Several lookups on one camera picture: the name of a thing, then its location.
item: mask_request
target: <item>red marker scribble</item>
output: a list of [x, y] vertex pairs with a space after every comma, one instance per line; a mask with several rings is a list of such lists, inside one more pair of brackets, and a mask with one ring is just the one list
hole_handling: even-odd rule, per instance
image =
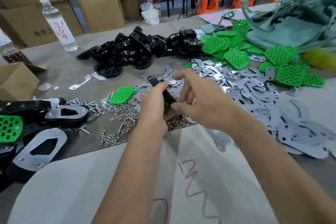
[[167, 221], [168, 221], [168, 210], [169, 210], [167, 200], [164, 199], [164, 198], [156, 198], [156, 199], [154, 199], [154, 202], [155, 201], [164, 201], [165, 207], [166, 207], [166, 214], [165, 214], [165, 220], [164, 220], [163, 224], [167, 224]]
[[[190, 161], [193, 162], [193, 165], [192, 165], [192, 167], [190, 168], [190, 170], [188, 171], [187, 175], [184, 178], [185, 179], [189, 179], [191, 177], [191, 180], [190, 180], [190, 182], [189, 182], [189, 184], [187, 186], [187, 189], [185, 190], [185, 195], [187, 197], [193, 197], [193, 196], [196, 196], [198, 194], [204, 193], [204, 201], [203, 201], [203, 207], [202, 207], [202, 214], [203, 214], [204, 218], [206, 218], [206, 219], [218, 219], [218, 224], [221, 224], [222, 221], [221, 221], [221, 218], [218, 215], [213, 215], [213, 216], [207, 216], [207, 215], [205, 215], [205, 204], [206, 204], [207, 196], [208, 196], [206, 191], [199, 191], [199, 192], [196, 192], [194, 194], [189, 194], [189, 188], [191, 186], [191, 183], [193, 182], [194, 178], [197, 175], [197, 171], [196, 170], [193, 171], [193, 169], [194, 169], [194, 167], [196, 165], [196, 160], [189, 159], [189, 160], [186, 160], [186, 161], [182, 162], [182, 164], [184, 164], [184, 163], [187, 163], [187, 162], [190, 162]], [[184, 174], [184, 172], [182, 170], [181, 164], [178, 163], [178, 165], [180, 166], [180, 170], [181, 170], [182, 174]]]

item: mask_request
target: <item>clear plastic bottle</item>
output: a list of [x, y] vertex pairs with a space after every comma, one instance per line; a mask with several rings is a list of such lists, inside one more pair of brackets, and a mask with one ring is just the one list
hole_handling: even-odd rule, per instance
[[13, 45], [12, 40], [0, 29], [0, 56], [8, 63], [24, 62], [31, 64], [31, 61]]
[[60, 11], [53, 7], [49, 0], [39, 0], [43, 5], [42, 14], [47, 20], [55, 35], [63, 45], [67, 52], [72, 52], [78, 49], [78, 44], [74, 39], [69, 27], [65, 23]]

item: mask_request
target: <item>bottle with dark liquid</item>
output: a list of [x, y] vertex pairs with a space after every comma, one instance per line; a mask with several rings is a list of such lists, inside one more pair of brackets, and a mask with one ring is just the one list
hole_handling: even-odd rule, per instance
[[31, 64], [32, 62], [13, 45], [12, 40], [0, 29], [0, 55], [8, 63], [14, 62], [24, 62], [26, 64]]

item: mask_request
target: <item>human hand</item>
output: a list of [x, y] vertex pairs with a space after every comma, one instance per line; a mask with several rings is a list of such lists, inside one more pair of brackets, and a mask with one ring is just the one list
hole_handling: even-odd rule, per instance
[[158, 126], [167, 132], [168, 127], [163, 118], [164, 100], [162, 92], [168, 87], [168, 82], [158, 83], [149, 93], [141, 95], [140, 103], [140, 123], [151, 123], [153, 126]]
[[184, 113], [197, 123], [211, 129], [221, 130], [229, 135], [235, 132], [241, 119], [248, 114], [231, 100], [209, 78], [201, 78], [191, 69], [185, 69], [174, 76], [175, 80], [185, 78], [180, 100], [171, 108]]

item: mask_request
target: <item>white bottle label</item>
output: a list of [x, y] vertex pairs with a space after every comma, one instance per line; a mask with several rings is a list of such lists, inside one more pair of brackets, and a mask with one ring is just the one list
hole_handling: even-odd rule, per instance
[[51, 26], [61, 44], [71, 44], [74, 42], [75, 39], [63, 17], [51, 20], [47, 19], [47, 22]]
[[11, 39], [0, 28], [0, 46], [8, 44], [10, 42]]

